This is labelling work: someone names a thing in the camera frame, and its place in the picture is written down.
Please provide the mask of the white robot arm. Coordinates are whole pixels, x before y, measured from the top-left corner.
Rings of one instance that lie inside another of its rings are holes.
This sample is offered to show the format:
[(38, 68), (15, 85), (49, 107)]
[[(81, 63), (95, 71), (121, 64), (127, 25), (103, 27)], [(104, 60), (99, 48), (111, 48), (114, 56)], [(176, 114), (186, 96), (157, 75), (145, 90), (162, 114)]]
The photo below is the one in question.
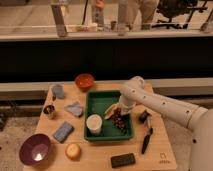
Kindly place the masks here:
[(213, 171), (213, 109), (150, 93), (140, 76), (125, 81), (120, 94), (119, 107), (123, 115), (140, 103), (191, 130), (189, 171)]

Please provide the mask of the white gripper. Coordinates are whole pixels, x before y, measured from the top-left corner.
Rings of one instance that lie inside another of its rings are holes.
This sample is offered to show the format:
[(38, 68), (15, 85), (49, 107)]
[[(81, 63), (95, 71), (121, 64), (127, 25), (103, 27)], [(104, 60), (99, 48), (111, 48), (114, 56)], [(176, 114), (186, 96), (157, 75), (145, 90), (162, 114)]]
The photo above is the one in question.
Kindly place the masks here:
[(119, 108), (121, 109), (122, 116), (130, 114), (133, 107), (134, 104), (132, 102), (123, 99), (119, 100)]

